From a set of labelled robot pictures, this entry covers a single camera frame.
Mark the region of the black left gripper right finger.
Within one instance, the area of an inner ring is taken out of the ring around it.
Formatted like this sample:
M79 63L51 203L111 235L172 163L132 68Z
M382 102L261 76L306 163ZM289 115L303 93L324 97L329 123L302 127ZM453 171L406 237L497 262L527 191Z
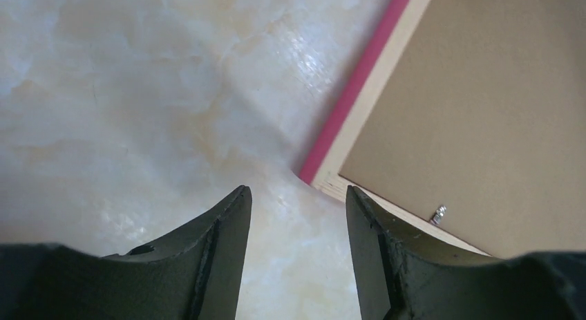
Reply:
M346 192L346 218L363 319L585 318L582 252L477 254L387 212L356 186Z

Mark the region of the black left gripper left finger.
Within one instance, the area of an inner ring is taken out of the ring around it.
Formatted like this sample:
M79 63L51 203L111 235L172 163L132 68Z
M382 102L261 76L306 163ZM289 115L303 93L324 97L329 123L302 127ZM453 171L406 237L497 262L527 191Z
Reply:
M2 319L234 319L251 220L241 185L126 254L56 243L1 246Z

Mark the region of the pink wooden picture frame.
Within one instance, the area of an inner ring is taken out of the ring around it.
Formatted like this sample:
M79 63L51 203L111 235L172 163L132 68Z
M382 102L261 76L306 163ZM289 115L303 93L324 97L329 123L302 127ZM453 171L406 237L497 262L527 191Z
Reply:
M299 174L345 206L353 259L405 247L433 263L494 263L483 219L480 145L431 56L431 16L446 0L390 0Z

